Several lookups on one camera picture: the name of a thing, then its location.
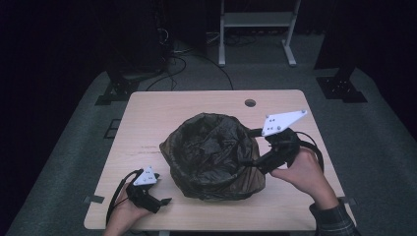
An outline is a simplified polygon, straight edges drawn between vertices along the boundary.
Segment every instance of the hand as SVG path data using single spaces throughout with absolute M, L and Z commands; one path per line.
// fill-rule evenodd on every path
M 288 169 L 274 169 L 270 175 L 291 183 L 301 192 L 310 195 L 318 209 L 338 206 L 333 188 L 323 174 L 315 154 L 308 148 L 300 147 L 300 152 Z
M 136 207 L 128 198 L 125 184 L 121 194 L 116 200 L 117 207 L 110 215 L 107 227 L 104 230 L 103 236 L 123 235 L 128 231 L 136 221 L 140 218 L 150 214 L 150 211 L 144 208 Z

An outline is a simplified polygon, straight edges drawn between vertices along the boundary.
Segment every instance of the right hand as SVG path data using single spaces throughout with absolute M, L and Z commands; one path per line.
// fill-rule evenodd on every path
M 312 150 L 300 147 L 300 152 L 288 169 L 274 169 L 270 173 L 294 185 L 303 193 L 310 195 L 319 209 L 338 205 L 333 188 L 328 183 Z

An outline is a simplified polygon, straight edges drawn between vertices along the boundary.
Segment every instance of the black wall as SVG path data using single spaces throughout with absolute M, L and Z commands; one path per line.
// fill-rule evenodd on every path
M 8 229 L 102 63 L 83 1 L 2 1 L 1 228 Z
M 417 140 L 415 26 L 415 1 L 338 0 L 316 68 L 347 63 L 367 73 Z

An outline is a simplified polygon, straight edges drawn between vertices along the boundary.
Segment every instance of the sleeve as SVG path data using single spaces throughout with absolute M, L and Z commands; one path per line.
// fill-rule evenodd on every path
M 317 222 L 321 236 L 358 236 L 360 233 L 346 212 L 342 200 L 335 208 L 319 210 L 316 205 L 310 206 L 310 212 Z

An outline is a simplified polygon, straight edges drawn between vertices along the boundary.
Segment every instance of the wrist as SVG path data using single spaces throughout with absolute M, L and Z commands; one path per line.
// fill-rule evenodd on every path
M 319 192 L 312 196 L 318 209 L 330 209 L 337 207 L 339 202 L 332 188 Z

